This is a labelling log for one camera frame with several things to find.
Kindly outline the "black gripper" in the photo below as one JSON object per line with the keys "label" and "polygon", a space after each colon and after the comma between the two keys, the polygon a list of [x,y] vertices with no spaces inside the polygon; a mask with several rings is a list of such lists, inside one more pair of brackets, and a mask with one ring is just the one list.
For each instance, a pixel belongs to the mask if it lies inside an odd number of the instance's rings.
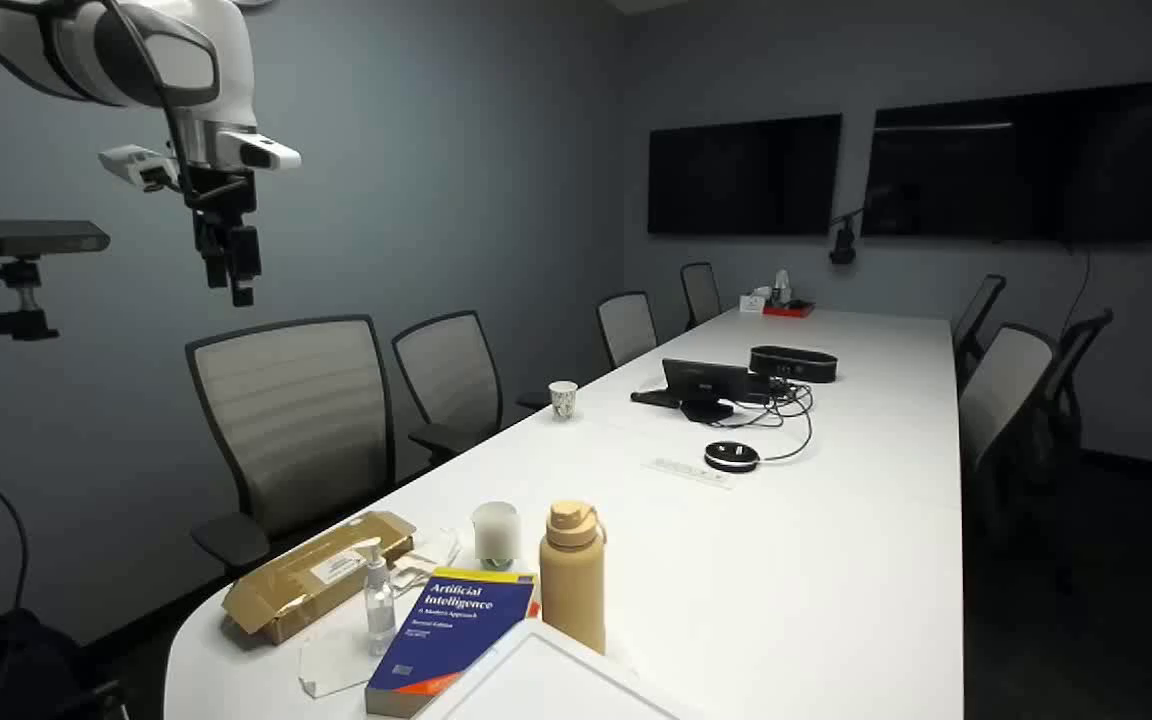
{"label": "black gripper", "polygon": [[258,209],[251,171],[183,168],[183,203],[191,212],[195,254],[205,255],[209,287],[233,287],[233,307],[251,307],[251,276],[262,271],[262,242],[247,225]]}

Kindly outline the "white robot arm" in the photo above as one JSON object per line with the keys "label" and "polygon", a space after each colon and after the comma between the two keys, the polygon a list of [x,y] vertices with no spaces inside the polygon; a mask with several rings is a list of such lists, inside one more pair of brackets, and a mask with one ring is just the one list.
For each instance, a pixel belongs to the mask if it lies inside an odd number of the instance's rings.
{"label": "white robot arm", "polygon": [[205,276],[251,305],[262,236],[247,225],[262,168],[301,151],[258,125],[258,67],[237,0],[0,0],[0,63],[27,90],[108,109],[157,109],[161,147],[99,151],[141,192],[172,188],[195,231]]}

